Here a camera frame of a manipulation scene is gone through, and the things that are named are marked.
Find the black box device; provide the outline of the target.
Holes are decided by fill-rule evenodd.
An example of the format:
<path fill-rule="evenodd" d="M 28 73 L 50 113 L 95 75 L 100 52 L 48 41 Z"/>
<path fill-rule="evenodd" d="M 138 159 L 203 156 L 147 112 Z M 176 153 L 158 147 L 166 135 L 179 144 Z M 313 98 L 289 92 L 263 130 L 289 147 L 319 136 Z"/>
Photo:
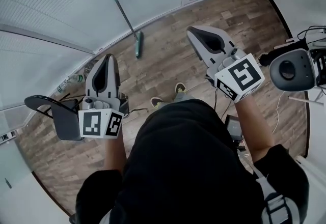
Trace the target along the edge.
<path fill-rule="evenodd" d="M 225 126 L 233 141 L 242 141 L 243 134 L 240 126 L 239 118 L 236 116 L 227 115 L 225 119 Z"/>

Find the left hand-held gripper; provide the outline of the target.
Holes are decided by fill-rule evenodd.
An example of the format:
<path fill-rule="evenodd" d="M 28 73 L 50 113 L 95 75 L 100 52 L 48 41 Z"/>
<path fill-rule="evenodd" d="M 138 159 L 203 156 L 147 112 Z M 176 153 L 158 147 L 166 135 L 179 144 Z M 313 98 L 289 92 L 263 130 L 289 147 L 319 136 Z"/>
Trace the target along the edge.
<path fill-rule="evenodd" d="M 128 97 L 123 93 L 118 97 L 119 87 L 117 60 L 112 54 L 106 54 L 97 61 L 86 79 L 86 97 L 78 112 L 81 137 L 118 138 L 122 120 L 129 113 Z"/>

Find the person's left forearm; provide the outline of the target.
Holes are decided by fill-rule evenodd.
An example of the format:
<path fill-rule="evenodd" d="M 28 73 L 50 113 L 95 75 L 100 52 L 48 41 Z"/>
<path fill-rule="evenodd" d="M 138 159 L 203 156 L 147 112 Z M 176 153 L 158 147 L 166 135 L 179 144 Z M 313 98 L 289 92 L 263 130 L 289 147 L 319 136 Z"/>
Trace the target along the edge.
<path fill-rule="evenodd" d="M 123 174 L 126 161 L 123 136 L 118 136 L 117 139 L 106 139 L 103 169 L 108 171 L 117 170 Z"/>

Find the person's left shoe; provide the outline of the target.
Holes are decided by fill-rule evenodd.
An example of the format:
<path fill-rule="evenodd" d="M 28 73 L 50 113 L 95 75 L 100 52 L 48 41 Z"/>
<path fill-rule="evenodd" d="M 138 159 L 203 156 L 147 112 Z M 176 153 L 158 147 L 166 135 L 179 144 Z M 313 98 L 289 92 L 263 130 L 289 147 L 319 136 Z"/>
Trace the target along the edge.
<path fill-rule="evenodd" d="M 150 103 L 155 109 L 158 109 L 159 106 L 163 103 L 163 100 L 159 97 L 152 97 L 150 99 Z"/>

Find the teal broom with metal handle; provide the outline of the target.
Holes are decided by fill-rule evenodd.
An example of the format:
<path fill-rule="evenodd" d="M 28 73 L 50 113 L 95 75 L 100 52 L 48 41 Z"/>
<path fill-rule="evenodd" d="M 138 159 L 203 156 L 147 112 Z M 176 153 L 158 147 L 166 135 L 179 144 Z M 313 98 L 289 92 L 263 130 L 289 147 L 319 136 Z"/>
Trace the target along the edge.
<path fill-rule="evenodd" d="M 135 39 L 135 56 L 137 59 L 139 59 L 141 57 L 141 52 L 142 52 L 142 46 L 143 46 L 143 33 L 141 31 L 135 31 L 124 11 L 124 9 L 122 8 L 119 0 L 114 0 L 116 5 L 118 6 L 123 18 L 125 19 L 131 33 L 133 34 L 133 37 Z"/>

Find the person's right leg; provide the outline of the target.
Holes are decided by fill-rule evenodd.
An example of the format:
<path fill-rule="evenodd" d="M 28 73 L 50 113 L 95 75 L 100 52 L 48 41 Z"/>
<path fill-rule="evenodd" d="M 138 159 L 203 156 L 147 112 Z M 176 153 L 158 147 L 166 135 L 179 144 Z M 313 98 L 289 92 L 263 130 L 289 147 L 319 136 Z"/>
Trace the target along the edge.
<path fill-rule="evenodd" d="M 192 100 L 192 99 L 194 99 L 194 97 L 187 94 L 186 92 L 178 92 L 173 100 L 173 103 Z"/>

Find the black folding chair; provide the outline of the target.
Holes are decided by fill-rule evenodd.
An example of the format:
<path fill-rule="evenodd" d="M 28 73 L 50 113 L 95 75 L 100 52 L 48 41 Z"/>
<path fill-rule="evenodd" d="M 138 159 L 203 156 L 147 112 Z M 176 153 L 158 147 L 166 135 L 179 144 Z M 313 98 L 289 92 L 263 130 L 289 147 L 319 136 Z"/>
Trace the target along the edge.
<path fill-rule="evenodd" d="M 60 101 L 42 95 L 25 98 L 25 105 L 53 119 L 57 136 L 62 141 L 81 141 L 78 112 L 82 100 L 64 98 Z"/>

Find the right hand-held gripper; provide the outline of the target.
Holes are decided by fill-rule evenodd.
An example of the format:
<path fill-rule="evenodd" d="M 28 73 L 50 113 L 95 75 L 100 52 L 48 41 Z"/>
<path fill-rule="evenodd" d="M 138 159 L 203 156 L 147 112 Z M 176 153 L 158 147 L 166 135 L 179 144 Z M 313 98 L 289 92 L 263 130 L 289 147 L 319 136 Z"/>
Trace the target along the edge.
<path fill-rule="evenodd" d="M 234 49 L 235 44 L 226 31 L 194 25 L 187 28 L 186 34 L 199 59 L 209 67 L 207 76 L 213 80 L 213 86 L 233 102 L 252 94 L 264 82 L 263 72 L 253 55 L 239 48 Z M 227 54 L 229 48 L 232 51 L 216 61 L 220 54 Z"/>

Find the green label plastic bottle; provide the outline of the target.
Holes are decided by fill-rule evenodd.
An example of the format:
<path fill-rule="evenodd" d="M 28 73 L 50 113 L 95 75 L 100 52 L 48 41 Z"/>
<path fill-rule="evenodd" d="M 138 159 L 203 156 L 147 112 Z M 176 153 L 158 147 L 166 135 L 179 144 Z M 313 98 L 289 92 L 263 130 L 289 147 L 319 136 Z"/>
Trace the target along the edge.
<path fill-rule="evenodd" d="M 84 77 L 81 74 L 72 74 L 71 76 L 67 77 L 67 81 L 69 83 L 81 83 L 83 80 Z"/>

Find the person's right forearm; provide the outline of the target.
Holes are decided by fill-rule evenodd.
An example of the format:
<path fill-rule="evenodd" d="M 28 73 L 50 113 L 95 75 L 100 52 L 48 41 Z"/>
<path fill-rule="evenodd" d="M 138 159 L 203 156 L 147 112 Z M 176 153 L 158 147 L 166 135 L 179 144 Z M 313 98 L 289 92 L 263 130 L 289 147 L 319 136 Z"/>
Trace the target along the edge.
<path fill-rule="evenodd" d="M 246 96 L 235 103 L 235 108 L 249 153 L 253 162 L 256 162 L 275 145 L 272 130 L 253 96 Z"/>

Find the person's black top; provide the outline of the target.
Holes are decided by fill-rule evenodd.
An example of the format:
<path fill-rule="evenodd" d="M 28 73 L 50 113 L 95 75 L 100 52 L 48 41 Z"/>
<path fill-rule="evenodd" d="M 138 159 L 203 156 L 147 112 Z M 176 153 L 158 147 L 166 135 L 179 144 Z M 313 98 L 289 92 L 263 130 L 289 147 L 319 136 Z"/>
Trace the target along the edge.
<path fill-rule="evenodd" d="M 91 174 L 76 197 L 77 224 L 302 224 L 308 211 L 305 172 L 280 144 L 245 169 L 215 110 L 199 99 L 169 103 L 151 114 L 135 138 L 123 174 Z"/>

